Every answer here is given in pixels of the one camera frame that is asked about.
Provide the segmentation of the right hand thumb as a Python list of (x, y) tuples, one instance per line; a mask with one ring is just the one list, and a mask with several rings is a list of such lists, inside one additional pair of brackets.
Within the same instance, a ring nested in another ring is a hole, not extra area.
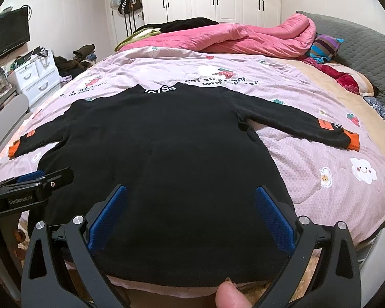
[(229, 278), (218, 287), (215, 303), (217, 308), (252, 308), (252, 303)]

